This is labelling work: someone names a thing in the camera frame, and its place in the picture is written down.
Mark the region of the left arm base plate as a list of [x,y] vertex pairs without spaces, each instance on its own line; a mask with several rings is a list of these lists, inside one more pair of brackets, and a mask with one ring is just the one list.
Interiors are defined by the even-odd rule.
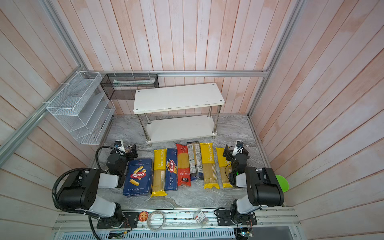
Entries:
[[121,216],[101,218],[97,223],[97,229],[135,229],[139,221],[139,212],[122,212]]

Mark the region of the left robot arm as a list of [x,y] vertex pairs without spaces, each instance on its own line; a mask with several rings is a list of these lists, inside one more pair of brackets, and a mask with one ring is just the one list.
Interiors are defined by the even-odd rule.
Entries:
[[87,215],[103,225],[120,228],[127,222],[120,204],[98,196],[99,189],[121,188],[128,163],[138,157],[136,145],[124,147],[122,140],[101,146],[95,152],[96,169],[76,168],[63,173],[54,183],[52,200],[57,209]]

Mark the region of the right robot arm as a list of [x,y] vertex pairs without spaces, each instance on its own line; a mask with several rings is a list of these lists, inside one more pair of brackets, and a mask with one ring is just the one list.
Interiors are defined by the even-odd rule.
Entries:
[[239,222],[263,206],[275,207],[284,204],[284,192],[271,168],[257,169],[247,165],[249,152],[244,148],[226,146],[223,157],[231,163],[225,172],[229,183],[244,188],[247,194],[231,205],[231,219]]

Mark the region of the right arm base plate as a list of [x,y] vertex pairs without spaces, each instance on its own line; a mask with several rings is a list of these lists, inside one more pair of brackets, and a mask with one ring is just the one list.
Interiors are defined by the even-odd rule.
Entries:
[[242,215],[225,208],[219,208],[214,210],[214,215],[217,217],[219,226],[257,225],[255,214]]

